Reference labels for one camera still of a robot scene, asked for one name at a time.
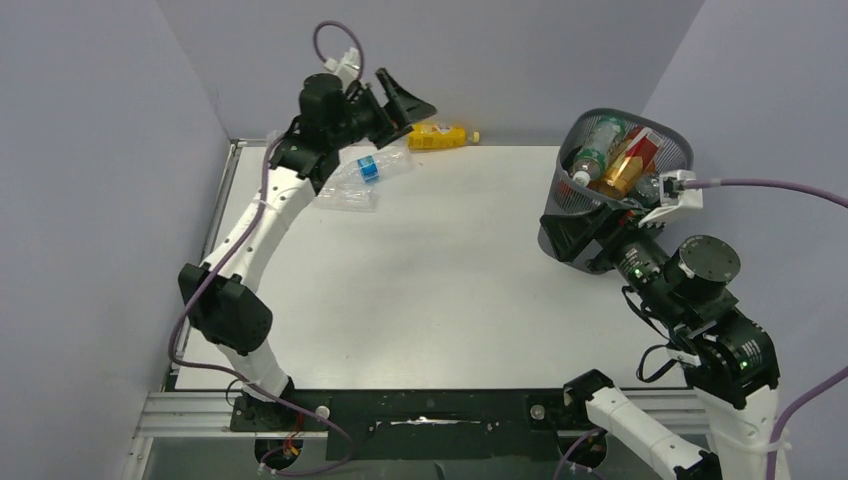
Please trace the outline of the clear crushed bottle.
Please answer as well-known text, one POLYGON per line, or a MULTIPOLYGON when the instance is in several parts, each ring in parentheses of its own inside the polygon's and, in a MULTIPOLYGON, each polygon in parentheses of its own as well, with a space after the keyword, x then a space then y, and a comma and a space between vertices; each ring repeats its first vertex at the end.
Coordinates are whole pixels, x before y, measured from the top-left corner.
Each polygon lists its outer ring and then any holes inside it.
POLYGON ((368 186, 325 186, 313 203, 321 209, 373 213, 377 210, 378 195, 368 186))

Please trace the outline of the green cap bottle green label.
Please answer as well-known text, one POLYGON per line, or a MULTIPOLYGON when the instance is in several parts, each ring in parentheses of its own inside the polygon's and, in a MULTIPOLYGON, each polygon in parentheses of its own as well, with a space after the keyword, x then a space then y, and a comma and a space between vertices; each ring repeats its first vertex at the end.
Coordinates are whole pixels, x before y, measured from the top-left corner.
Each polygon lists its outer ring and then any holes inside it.
POLYGON ((646 173, 639 178, 628 197, 644 208, 655 208, 661 202, 660 185, 661 181, 656 173, 646 173))

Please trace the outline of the amber tea bottle red label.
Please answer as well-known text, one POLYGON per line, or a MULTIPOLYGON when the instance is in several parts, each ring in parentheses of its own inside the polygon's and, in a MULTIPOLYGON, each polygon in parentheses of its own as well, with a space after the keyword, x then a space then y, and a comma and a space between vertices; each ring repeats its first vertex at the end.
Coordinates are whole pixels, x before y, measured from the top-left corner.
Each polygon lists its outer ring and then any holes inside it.
POLYGON ((644 173, 656 172, 654 158, 663 142, 652 128, 631 129, 616 147, 615 158, 606 172, 596 182, 596 191, 612 199, 626 197, 644 173))

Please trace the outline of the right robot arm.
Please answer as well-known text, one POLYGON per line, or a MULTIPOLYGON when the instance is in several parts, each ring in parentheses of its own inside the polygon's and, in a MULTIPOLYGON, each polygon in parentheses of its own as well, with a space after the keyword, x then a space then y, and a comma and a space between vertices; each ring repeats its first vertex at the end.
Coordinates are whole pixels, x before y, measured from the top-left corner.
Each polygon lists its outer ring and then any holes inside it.
POLYGON ((701 401, 714 447, 706 450, 673 433, 598 370, 566 383, 566 420, 613 435, 664 479, 788 478, 777 424, 776 350, 729 291, 741 266, 737 253, 720 239, 694 235, 668 254, 657 243, 657 229, 629 208, 545 214, 540 224, 561 262, 599 245, 591 268, 618 271, 631 310, 665 335, 670 365, 682 369, 701 401))

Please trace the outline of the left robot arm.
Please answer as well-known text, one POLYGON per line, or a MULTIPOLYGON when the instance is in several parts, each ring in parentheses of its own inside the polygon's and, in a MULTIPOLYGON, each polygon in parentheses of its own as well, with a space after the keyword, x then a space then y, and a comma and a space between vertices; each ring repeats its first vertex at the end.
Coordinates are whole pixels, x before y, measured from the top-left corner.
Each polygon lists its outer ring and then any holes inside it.
POLYGON ((376 78, 384 101, 359 80, 345 85, 331 73, 305 79, 298 114, 266 148, 257 193, 221 244, 179 272, 181 320, 217 347, 228 361, 223 372, 260 402, 277 402, 291 388, 268 342, 273 313, 257 294, 284 235, 339 167, 344 148, 362 140, 383 148, 437 112, 387 70, 376 78))

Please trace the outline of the green tinted bottle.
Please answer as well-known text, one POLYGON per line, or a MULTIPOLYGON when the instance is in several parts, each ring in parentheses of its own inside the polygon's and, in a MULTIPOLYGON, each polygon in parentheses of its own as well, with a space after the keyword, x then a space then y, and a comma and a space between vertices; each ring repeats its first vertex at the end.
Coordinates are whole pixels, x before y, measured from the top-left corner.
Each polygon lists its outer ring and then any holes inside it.
POLYGON ((606 172, 611 152, 623 138, 625 130, 621 118, 601 117, 574 158, 569 170, 571 179, 582 187, 598 180, 606 172))

